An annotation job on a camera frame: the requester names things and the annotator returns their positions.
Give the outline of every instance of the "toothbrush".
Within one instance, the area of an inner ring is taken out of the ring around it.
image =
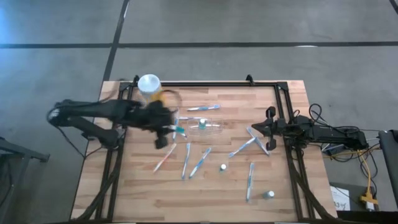
[[[250,127],[247,127],[246,130],[248,131],[248,133],[249,133],[253,138],[256,138],[256,137],[253,135],[253,133],[251,132],[251,128],[250,128]],[[267,148],[262,144],[262,142],[260,141],[260,139],[256,138],[255,141],[256,141],[257,145],[259,145],[260,148],[267,154],[267,156],[269,156],[269,152],[268,152]]]
[[[254,163],[250,163],[250,171],[249,171],[249,178],[248,178],[248,192],[246,193],[246,202],[250,200],[250,193],[252,188],[252,181],[253,181],[253,172],[254,172]]]
[[[169,155],[173,152],[173,150],[175,149],[175,147],[177,146],[177,144],[173,143],[172,147],[170,148],[170,151],[166,154],[166,156],[156,165],[154,172],[156,172],[159,167],[163,164],[163,162],[169,157]]]
[[[188,119],[203,119],[201,117],[184,117],[184,116],[180,116],[178,117],[178,119],[180,120],[188,120]]]
[[[191,148],[191,143],[187,143],[187,156],[185,157],[184,168],[182,169],[181,179],[185,179],[185,169],[187,168],[187,164],[188,164],[190,148]]]
[[[195,166],[195,168],[193,168],[191,174],[189,175],[189,179],[191,179],[193,177],[193,175],[197,172],[197,170],[201,167],[201,165],[203,164],[203,161],[206,159],[206,156],[210,153],[210,151],[211,151],[211,147],[206,149],[203,157],[200,159],[198,164]]]
[[[257,139],[257,137],[254,137],[254,138],[248,140],[248,141],[247,141],[246,143],[244,143],[238,150],[236,150],[236,151],[234,151],[234,152],[231,152],[231,153],[229,154],[228,157],[231,158],[231,157],[235,156],[236,153],[242,151],[245,147],[247,147],[248,145],[250,145],[250,144],[251,144],[252,142],[254,142],[256,139]]]
[[[219,109],[221,106],[220,105],[214,105],[214,106],[199,106],[196,108],[189,108],[188,111],[198,111],[198,110],[213,110],[213,109]]]

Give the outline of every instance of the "white paper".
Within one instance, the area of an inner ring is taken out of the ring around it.
[[[349,191],[330,186],[333,201],[337,211],[349,211]]]

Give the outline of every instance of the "clear plastic container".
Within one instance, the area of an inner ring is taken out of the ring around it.
[[[223,132],[222,119],[202,118],[188,120],[188,136],[211,136]]]

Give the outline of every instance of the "yellow cable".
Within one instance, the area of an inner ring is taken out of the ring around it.
[[[369,153],[369,152],[373,152],[374,150],[378,150],[378,149],[365,149],[365,150],[354,151],[354,152],[341,152],[341,153],[338,153],[338,154],[335,154],[335,155],[332,155],[332,156],[323,156],[323,157],[324,158],[334,158],[334,157],[340,156],[340,155],[358,154],[359,157],[364,162],[365,168],[366,168],[366,172],[368,173],[368,187],[366,188],[366,195],[365,196],[361,196],[361,200],[364,201],[364,202],[371,202],[371,203],[374,203],[374,204],[378,204],[378,201],[376,199],[373,199],[373,195],[371,194],[371,171],[369,169],[368,163],[363,158],[363,154]]]
[[[370,149],[370,150],[368,150],[368,152],[373,152],[374,150],[378,150],[378,149]],[[337,153],[337,154],[331,155],[331,156],[323,156],[323,158],[333,158],[333,157],[340,156],[340,155],[359,154],[361,152],[366,152],[366,150],[354,151],[354,152],[341,152],[341,153]]]
[[[363,202],[371,202],[371,203],[377,205],[378,201],[376,199],[373,199],[373,195],[371,194],[371,171],[369,169],[368,163],[363,158],[363,156],[360,155],[360,157],[361,157],[362,161],[365,163],[366,172],[368,173],[368,188],[366,189],[365,196],[361,196],[361,200]]]
[[[370,194],[371,193],[371,171],[369,170],[368,163],[366,162],[366,160],[363,158],[362,155],[360,155],[360,156],[361,156],[362,161],[365,163],[366,172],[368,173],[368,189],[366,191],[366,194],[368,194],[368,193]]]

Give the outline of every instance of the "small white bottle cap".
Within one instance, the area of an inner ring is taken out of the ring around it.
[[[226,169],[226,165],[225,164],[222,164],[221,166],[220,166],[220,171],[224,171]]]
[[[143,95],[157,93],[161,87],[160,80],[156,75],[147,74],[138,80],[138,89]]]
[[[200,120],[199,120],[199,123],[200,123],[200,124],[206,124],[206,119],[205,119],[205,118],[200,119]]]
[[[275,196],[275,193],[273,191],[271,191],[271,190],[263,193],[263,195],[262,195],[262,197],[264,199],[274,198],[274,196]]]

